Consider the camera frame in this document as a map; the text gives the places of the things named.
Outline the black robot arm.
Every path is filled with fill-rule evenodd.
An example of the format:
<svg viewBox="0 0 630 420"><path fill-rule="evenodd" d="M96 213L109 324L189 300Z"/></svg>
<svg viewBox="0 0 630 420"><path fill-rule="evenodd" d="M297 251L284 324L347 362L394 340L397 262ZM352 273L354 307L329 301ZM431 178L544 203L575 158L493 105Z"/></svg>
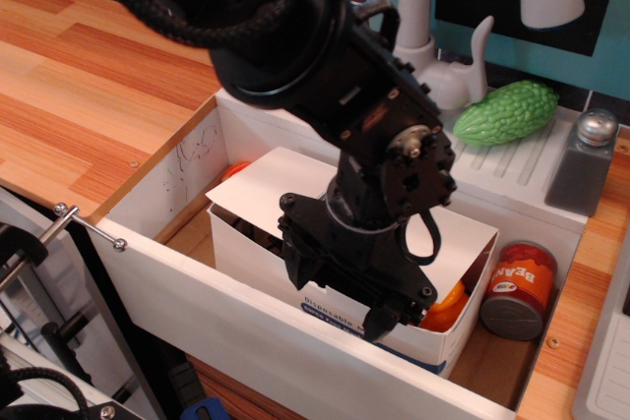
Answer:
<svg viewBox="0 0 630 420"><path fill-rule="evenodd" d="M296 287L332 287L364 304L363 336L418 324L437 299L431 256L407 245L419 216L456 184L437 106L394 55L400 16L387 0L119 0L155 32L210 53L222 86L284 109L340 151L322 199L280 199L283 259Z"/></svg>

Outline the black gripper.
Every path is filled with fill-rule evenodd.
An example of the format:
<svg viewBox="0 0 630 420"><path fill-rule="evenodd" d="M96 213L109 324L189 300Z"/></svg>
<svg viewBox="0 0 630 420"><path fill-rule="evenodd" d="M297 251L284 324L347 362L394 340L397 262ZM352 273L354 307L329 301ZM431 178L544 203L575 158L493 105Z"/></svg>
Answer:
<svg viewBox="0 0 630 420"><path fill-rule="evenodd" d="M419 214L432 253L413 254L409 220L376 229L348 225L325 200L293 193L280 198L283 260L290 282L331 287L368 308L363 339L378 342L398 324L419 324L437 301L438 289L421 269L438 254L438 227L430 211Z"/></svg>

